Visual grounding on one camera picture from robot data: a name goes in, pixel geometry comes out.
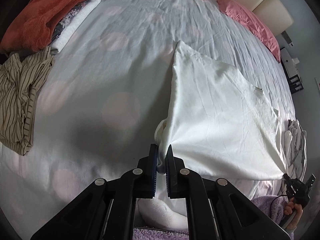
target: pink pillowcase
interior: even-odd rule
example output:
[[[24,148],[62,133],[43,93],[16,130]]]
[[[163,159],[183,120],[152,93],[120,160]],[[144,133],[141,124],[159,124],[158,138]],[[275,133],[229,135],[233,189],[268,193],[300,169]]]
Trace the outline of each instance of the pink pillowcase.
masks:
[[[269,28],[247,8],[233,0],[217,0],[220,12],[228,15],[255,35],[280,62],[278,41]]]

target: pile of clothes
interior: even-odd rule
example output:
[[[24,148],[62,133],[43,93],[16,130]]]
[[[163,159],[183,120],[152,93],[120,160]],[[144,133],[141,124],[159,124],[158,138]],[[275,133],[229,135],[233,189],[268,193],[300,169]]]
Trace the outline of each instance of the pile of clothes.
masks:
[[[8,27],[0,53],[0,142],[20,155],[33,146],[36,94],[71,35],[101,0],[30,0]]]
[[[34,53],[48,45],[52,48],[52,54],[60,52],[100,1],[30,0],[5,32],[0,53]]]
[[[284,153],[288,163],[288,175],[303,180],[307,167],[307,132],[302,130],[298,120],[289,120],[288,131],[284,132]],[[285,194],[284,181],[278,195]]]

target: black cable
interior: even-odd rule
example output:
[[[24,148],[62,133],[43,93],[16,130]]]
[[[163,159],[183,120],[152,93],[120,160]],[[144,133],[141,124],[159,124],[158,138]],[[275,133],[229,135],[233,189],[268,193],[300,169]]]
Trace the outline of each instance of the black cable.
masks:
[[[272,207],[272,203],[273,203],[277,198],[279,198],[279,197],[284,197],[284,196],[287,196],[287,195],[280,195],[280,196],[274,198],[273,201],[271,202],[271,205],[270,205],[270,218],[271,218],[271,207]]]

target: polka dot bed sheet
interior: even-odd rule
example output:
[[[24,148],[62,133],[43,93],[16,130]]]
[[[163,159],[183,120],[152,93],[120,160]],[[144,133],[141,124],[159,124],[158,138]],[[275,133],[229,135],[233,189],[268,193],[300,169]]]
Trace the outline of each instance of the polka dot bed sheet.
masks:
[[[295,119],[281,65],[216,0],[102,0],[55,57],[38,95],[31,151],[0,147],[0,206],[22,239],[95,178],[119,178],[148,155],[167,117],[179,40],[262,88],[282,131]],[[277,181],[231,181],[248,198],[280,188]]]

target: silver screw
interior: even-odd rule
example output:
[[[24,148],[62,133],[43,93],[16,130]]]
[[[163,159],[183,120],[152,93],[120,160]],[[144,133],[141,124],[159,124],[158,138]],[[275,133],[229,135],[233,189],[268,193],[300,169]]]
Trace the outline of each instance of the silver screw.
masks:
[[[180,170],[180,173],[181,173],[182,175],[188,175],[188,174],[190,173],[190,171],[189,171],[188,169],[181,169],[181,170]]]
[[[135,175],[140,175],[140,174],[142,173],[142,169],[136,168],[136,169],[134,169],[132,172],[133,172],[133,174],[135,174]]]
[[[97,185],[97,186],[101,186],[104,184],[104,179],[96,179],[94,181],[94,183]]]
[[[226,179],[218,179],[218,184],[221,186],[225,186],[228,184],[228,181]]]

